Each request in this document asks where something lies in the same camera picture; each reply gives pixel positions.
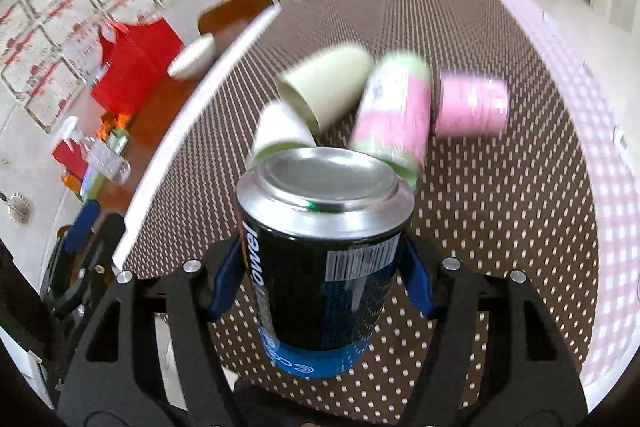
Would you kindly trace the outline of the black blue metal can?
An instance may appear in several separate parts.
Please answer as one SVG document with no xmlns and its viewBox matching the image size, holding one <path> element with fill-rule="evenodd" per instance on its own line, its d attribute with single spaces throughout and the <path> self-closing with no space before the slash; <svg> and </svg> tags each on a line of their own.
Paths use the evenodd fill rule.
<svg viewBox="0 0 640 427">
<path fill-rule="evenodd" d="M 248 169 L 235 200 L 268 358 L 307 378 L 353 367 L 397 269 L 411 188 L 374 157 L 306 147 Z"/>
</svg>

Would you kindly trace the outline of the white green-lined paper cup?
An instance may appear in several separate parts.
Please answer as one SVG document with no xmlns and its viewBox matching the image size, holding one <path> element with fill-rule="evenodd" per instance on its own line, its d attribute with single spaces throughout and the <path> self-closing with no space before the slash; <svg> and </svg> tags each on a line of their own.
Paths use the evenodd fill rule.
<svg viewBox="0 0 640 427">
<path fill-rule="evenodd" d="M 271 101 L 259 115 L 246 168 L 254 167 L 281 150 L 314 146 L 314 137 L 294 109 L 282 101 Z"/>
</svg>

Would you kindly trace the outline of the pink plastic cup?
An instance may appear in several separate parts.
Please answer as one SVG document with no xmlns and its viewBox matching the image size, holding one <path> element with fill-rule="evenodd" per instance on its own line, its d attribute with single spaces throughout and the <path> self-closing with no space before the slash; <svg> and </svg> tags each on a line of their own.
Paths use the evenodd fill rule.
<svg viewBox="0 0 640 427">
<path fill-rule="evenodd" d="M 469 75 L 440 78 L 434 135 L 471 138 L 506 130 L 510 98 L 502 80 Z"/>
</svg>

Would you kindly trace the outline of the pale green paper cup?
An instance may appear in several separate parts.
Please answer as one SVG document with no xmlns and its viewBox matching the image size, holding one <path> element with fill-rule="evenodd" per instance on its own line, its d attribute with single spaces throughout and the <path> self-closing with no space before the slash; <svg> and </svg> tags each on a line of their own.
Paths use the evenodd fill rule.
<svg viewBox="0 0 640 427">
<path fill-rule="evenodd" d="M 357 106 L 373 67 L 374 58 L 363 46 L 341 43 L 285 69 L 277 90 L 311 133 L 320 135 Z"/>
</svg>

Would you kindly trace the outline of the clear spray bottle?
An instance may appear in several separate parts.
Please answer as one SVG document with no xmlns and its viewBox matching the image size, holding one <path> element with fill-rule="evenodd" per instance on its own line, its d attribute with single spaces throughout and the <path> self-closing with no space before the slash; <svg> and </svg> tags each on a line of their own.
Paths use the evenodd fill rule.
<svg viewBox="0 0 640 427">
<path fill-rule="evenodd" d="M 104 178 L 117 185 L 124 185 L 129 179 L 131 167 L 129 161 L 119 155 L 104 141 L 95 136 L 85 135 L 78 127 L 77 116 L 67 117 L 53 135 L 53 145 L 65 145 L 73 150 L 79 146 L 81 158 Z"/>
</svg>

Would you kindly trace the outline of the brown polka dot tablecloth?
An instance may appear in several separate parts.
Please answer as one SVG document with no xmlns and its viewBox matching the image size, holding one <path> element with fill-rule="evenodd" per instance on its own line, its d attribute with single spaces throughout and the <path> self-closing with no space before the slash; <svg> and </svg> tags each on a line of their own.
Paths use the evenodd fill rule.
<svg viewBox="0 0 640 427">
<path fill-rule="evenodd" d="M 372 55 L 408 50 L 433 72 L 503 81 L 510 116 L 492 138 L 433 140 L 414 234 L 490 275 L 523 270 L 576 365 L 596 316 L 598 240 L 589 176 L 548 69 L 499 0 L 304 0 L 285 5 L 195 119 L 126 259 L 157 277 L 235 230 L 233 193 L 277 77 L 342 42 Z"/>
</svg>

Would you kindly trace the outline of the red gift bag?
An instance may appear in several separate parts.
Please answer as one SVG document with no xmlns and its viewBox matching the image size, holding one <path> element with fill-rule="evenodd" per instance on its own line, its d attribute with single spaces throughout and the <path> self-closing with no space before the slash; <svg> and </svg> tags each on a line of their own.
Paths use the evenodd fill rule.
<svg viewBox="0 0 640 427">
<path fill-rule="evenodd" d="M 107 20 L 99 43 L 104 73 L 91 95 L 113 115 L 136 115 L 183 49 L 182 40 L 163 17 L 141 25 Z"/>
</svg>

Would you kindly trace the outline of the white ceramic bowl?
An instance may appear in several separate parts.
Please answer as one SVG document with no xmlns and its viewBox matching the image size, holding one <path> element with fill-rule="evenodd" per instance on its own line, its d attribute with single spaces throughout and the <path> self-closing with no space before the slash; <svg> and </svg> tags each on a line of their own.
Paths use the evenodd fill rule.
<svg viewBox="0 0 640 427">
<path fill-rule="evenodd" d="M 167 67 L 167 75 L 178 81 L 202 80 L 216 61 L 216 40 L 212 34 L 202 35 L 186 46 Z"/>
</svg>

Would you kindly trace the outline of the pink checked tablecloth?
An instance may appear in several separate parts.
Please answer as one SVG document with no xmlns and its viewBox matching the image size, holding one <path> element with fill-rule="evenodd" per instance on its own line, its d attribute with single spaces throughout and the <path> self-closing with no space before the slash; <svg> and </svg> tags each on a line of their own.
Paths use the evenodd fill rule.
<svg viewBox="0 0 640 427">
<path fill-rule="evenodd" d="M 500 0 L 549 67 L 586 160 L 600 248 L 596 318 L 582 382 L 613 384 L 639 347 L 639 176 L 587 63 L 534 0 Z"/>
</svg>

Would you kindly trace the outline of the brown wooden chair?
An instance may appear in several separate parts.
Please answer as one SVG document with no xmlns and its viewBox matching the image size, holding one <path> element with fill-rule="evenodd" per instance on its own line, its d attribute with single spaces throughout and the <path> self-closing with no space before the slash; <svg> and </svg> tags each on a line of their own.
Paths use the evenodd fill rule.
<svg viewBox="0 0 640 427">
<path fill-rule="evenodd" d="M 271 5 L 272 0 L 228 0 L 219 3 L 198 16 L 198 32 L 201 36 L 219 36 L 233 28 L 244 28 Z"/>
</svg>

